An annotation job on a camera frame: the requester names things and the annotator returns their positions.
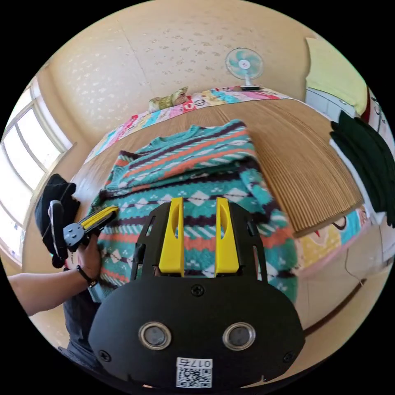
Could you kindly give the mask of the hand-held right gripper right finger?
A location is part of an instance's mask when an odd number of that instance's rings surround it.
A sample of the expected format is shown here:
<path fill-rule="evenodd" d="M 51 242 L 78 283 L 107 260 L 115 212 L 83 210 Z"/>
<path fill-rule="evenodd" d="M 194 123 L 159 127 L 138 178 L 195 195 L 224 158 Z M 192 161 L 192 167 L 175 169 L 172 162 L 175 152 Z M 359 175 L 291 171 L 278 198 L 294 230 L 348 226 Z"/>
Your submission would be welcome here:
<path fill-rule="evenodd" d="M 234 275 L 239 270 L 239 261 L 229 202 L 224 197 L 216 200 L 216 237 L 214 275 Z"/>

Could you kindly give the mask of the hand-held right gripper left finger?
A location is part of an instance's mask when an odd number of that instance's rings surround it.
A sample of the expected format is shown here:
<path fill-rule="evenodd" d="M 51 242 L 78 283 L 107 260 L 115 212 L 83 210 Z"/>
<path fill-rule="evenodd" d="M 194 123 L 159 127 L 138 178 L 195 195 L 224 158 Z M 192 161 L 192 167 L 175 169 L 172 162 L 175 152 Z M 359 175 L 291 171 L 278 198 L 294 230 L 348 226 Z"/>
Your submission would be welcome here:
<path fill-rule="evenodd" d="M 158 268 L 162 275 L 184 277 L 184 201 L 171 200 Z"/>

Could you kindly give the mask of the person's left hand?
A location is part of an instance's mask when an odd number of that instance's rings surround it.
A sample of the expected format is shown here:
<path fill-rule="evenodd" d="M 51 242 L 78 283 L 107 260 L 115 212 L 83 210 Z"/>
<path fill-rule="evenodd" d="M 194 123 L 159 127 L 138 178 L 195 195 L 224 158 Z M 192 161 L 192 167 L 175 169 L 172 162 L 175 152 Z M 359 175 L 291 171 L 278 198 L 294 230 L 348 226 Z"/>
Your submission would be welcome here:
<path fill-rule="evenodd" d="M 80 244 L 77 248 L 77 269 L 83 273 L 89 285 L 97 281 L 101 271 L 102 257 L 98 248 L 98 236 L 90 236 L 88 244 Z"/>

